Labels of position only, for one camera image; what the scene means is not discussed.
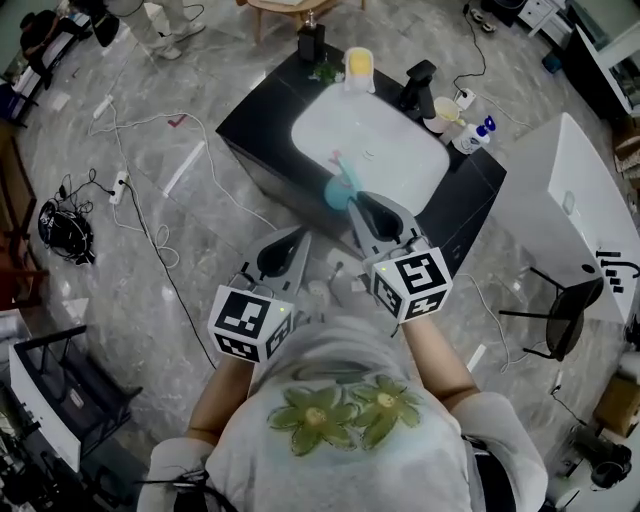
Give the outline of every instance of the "white cable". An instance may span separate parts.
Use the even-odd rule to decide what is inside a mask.
[[[109,102],[109,106],[111,107],[111,109],[113,110],[113,125],[117,127],[117,115],[118,112],[116,110],[116,108],[111,104],[111,102]],[[158,251],[158,254],[160,251],[169,251],[171,253],[173,253],[176,256],[176,260],[173,264],[171,265],[167,265],[164,260],[163,260],[163,264],[165,265],[165,267],[167,268],[167,270],[171,270],[173,268],[176,268],[178,266],[178,264],[180,263],[180,254],[178,253],[178,251],[176,251],[175,249],[168,247],[167,246],[167,242],[169,241],[169,236],[171,235],[171,230],[169,229],[169,226],[167,226],[166,224],[161,224],[160,226],[158,226],[158,229],[156,230],[156,236],[154,237],[155,239],[151,238],[150,235],[150,231],[149,231],[149,226],[147,226],[147,221],[144,217],[144,213],[142,212],[142,206],[140,204],[140,196],[138,195],[138,190],[135,188],[135,185],[133,184],[133,177],[131,176],[131,173],[129,172],[129,162],[127,160],[126,155],[124,154],[124,151],[122,149],[122,141],[120,140],[120,134],[118,133],[118,130],[116,128],[115,130],[116,132],[116,140],[118,141],[118,149],[120,150],[120,154],[122,155],[122,159],[124,160],[124,165],[125,165],[125,169],[127,170],[127,173],[129,174],[129,181],[130,183],[128,184],[129,187],[131,187],[131,192],[134,195],[134,207],[136,208],[136,210],[140,213],[140,221],[142,222],[142,229],[139,228],[134,228],[133,226],[128,226],[126,224],[121,224],[120,222],[118,222],[118,217],[116,215],[116,205],[112,205],[113,206],[113,220],[116,223],[117,226],[121,227],[121,228],[126,228],[126,229],[130,229],[132,231],[140,231],[142,233],[145,234],[145,236],[147,237],[147,239],[149,240],[149,242],[151,243],[151,245],[154,247],[155,250]],[[164,241],[162,243],[158,243],[158,238],[160,236],[160,233],[163,229],[167,230],[167,236],[164,239]]]
[[[205,142],[205,147],[207,148],[207,156],[209,157],[209,162],[211,163],[211,175],[213,176],[213,181],[214,183],[218,186],[218,188],[220,190],[222,190],[227,197],[231,200],[231,202],[233,204],[235,204],[238,208],[240,208],[241,210],[244,210],[245,212],[253,215],[254,217],[260,219],[262,222],[264,222],[267,226],[269,226],[271,229],[273,229],[274,231],[277,230],[277,228],[271,224],[271,222],[269,222],[267,219],[265,219],[264,217],[262,217],[260,214],[254,212],[253,210],[250,210],[249,208],[246,208],[244,206],[242,206],[240,203],[238,203],[238,201],[236,201],[234,199],[234,197],[220,184],[220,182],[218,181],[218,178],[216,177],[216,173],[215,173],[215,166],[213,164],[213,156],[211,156],[211,149],[209,147],[209,138],[207,137],[207,130],[204,127],[204,124],[202,123],[202,121],[200,121],[200,119],[198,119],[196,116],[189,114],[188,112],[174,112],[173,114],[156,114],[154,116],[148,117],[146,119],[142,119],[140,121],[134,121],[131,123],[127,123],[127,124],[123,124],[123,125],[117,125],[114,123],[113,128],[104,128],[102,130],[96,130],[95,132],[91,131],[91,125],[89,126],[89,135],[93,136],[96,135],[98,133],[111,133],[113,131],[116,132],[116,139],[118,140],[118,146],[120,148],[120,152],[122,153],[123,158],[125,159],[125,162],[127,161],[126,157],[124,156],[124,152],[122,151],[122,144],[120,142],[120,136],[118,135],[118,130],[122,129],[122,128],[131,128],[133,126],[137,126],[140,124],[145,124],[145,123],[150,123],[151,121],[155,121],[156,119],[159,118],[167,118],[167,117],[177,117],[177,116],[187,116],[190,119],[193,119],[195,122],[197,122],[200,125],[200,128],[202,129],[202,135],[204,137],[204,142]]]
[[[506,110],[504,110],[500,105],[498,105],[498,104],[495,102],[495,100],[493,100],[493,99],[491,99],[491,98],[489,98],[489,97],[487,97],[487,96],[485,96],[485,95],[483,95],[483,94],[480,94],[480,93],[478,93],[478,96],[480,96],[481,98],[484,98],[485,100],[487,100],[487,101],[488,101],[488,102],[490,102],[490,103],[493,103],[493,104],[495,105],[495,107],[496,107],[500,112],[502,112],[505,116],[507,116],[507,118],[508,118],[511,122],[513,122],[513,123],[515,123],[515,124],[519,124],[520,126],[526,126],[526,127],[527,127],[527,128],[529,128],[530,130],[533,130],[533,126],[531,126],[530,124],[523,123],[522,121],[518,121],[518,120],[514,119],[513,117],[511,117],[511,115],[510,115]]]
[[[116,216],[116,205],[112,204],[111,206],[113,206],[113,220],[116,223],[116,226],[121,227],[121,228],[130,229],[131,231],[140,231],[140,233],[144,233],[144,229],[134,228],[133,226],[127,226],[126,224],[120,224],[118,222],[118,217]]]
[[[527,353],[524,356],[522,356],[520,359],[516,359],[515,361],[511,360],[511,352],[509,351],[509,346],[507,345],[507,339],[505,338],[504,331],[502,330],[502,324],[500,323],[500,320],[498,320],[498,317],[493,314],[493,311],[489,309],[489,306],[487,306],[487,303],[484,300],[484,296],[480,291],[480,286],[478,286],[478,283],[476,282],[476,280],[471,274],[457,274],[456,277],[458,276],[468,277],[469,279],[471,279],[471,281],[473,281],[473,284],[476,287],[476,290],[478,290],[478,295],[480,295],[480,300],[482,301],[482,305],[489,312],[491,317],[496,321],[496,324],[498,324],[498,329],[500,329],[500,338],[502,340],[502,344],[504,345],[504,350],[507,353],[507,361],[502,365],[502,368],[500,368],[500,373],[506,373],[506,371],[509,369],[509,366],[511,366],[512,364],[517,364],[524,361],[527,358],[527,356],[529,356],[529,354]],[[536,343],[532,348],[537,347],[541,343],[545,343],[545,342],[540,341]]]

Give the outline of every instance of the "shoe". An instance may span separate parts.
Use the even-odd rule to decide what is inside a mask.
[[[182,52],[175,46],[169,45],[163,48],[156,48],[155,50],[153,50],[153,54],[157,55],[158,57],[162,57],[163,59],[176,60],[178,57],[180,57],[180,55],[182,55]]]
[[[182,34],[173,34],[173,41],[178,43],[185,40],[187,37],[191,37],[198,32],[202,32],[205,29],[205,24],[199,21],[192,21]]]

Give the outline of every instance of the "extension cord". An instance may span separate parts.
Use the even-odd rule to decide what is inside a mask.
[[[109,198],[109,202],[112,205],[118,206],[120,204],[120,201],[122,201],[125,183],[129,183],[129,173],[126,171],[118,172],[116,181],[113,184],[113,195]]]

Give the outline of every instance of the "spray bottle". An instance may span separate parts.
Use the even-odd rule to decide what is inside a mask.
[[[451,141],[453,147],[463,155],[470,155],[481,146],[486,146],[491,141],[489,132],[496,130],[496,123],[491,116],[484,120],[480,126],[469,123],[460,135]]]

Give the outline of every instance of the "soap dispenser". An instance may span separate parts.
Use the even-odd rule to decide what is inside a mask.
[[[298,31],[298,55],[307,62],[324,60],[324,25],[316,23],[313,11],[309,11],[307,21]]]

